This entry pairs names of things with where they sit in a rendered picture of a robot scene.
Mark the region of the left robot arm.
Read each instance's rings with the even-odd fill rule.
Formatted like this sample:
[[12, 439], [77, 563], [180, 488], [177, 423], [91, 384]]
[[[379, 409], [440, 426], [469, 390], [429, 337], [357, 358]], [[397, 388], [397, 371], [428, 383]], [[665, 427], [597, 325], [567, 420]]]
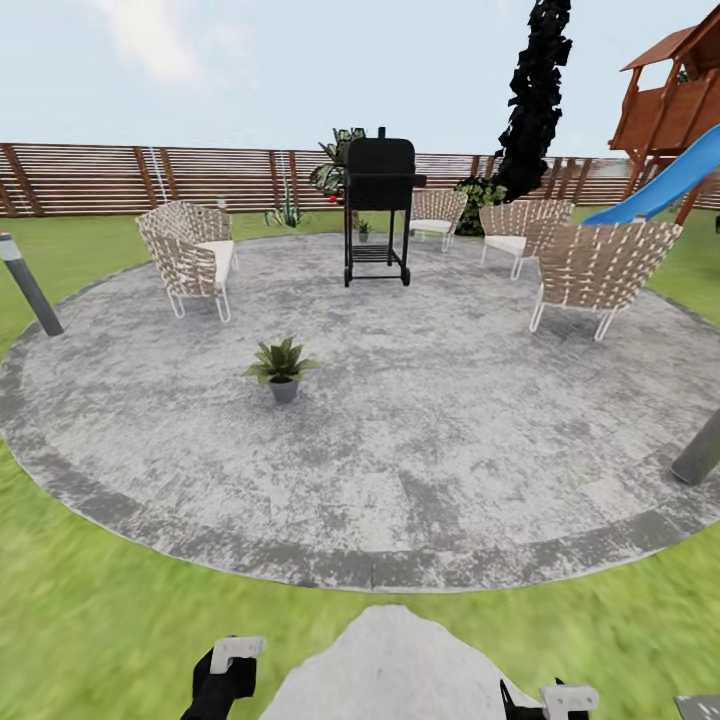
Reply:
[[236, 698], [250, 698], [256, 689], [256, 659], [267, 640], [217, 639], [209, 657], [193, 670], [193, 705], [180, 720], [225, 720]]

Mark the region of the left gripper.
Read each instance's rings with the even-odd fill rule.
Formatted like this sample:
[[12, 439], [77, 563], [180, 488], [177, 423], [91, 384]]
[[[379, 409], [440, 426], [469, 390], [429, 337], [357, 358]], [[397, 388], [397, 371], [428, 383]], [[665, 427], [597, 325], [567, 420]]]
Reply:
[[193, 701], [206, 694], [216, 695], [223, 703], [225, 717], [236, 698], [250, 698], [256, 689], [255, 657], [233, 657], [224, 674], [209, 673], [210, 657], [199, 661], [193, 670]]

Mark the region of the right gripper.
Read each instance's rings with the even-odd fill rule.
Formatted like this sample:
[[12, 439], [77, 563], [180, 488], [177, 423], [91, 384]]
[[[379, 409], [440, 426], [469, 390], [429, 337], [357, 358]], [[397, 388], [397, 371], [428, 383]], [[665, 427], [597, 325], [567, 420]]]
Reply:
[[[516, 706], [512, 704], [512, 697], [506, 688], [504, 680], [500, 680], [500, 686], [504, 693], [505, 713], [507, 720], [545, 720], [543, 710], [537, 708], [529, 708], [525, 706]], [[589, 720], [586, 712], [569, 711], [569, 720]]]

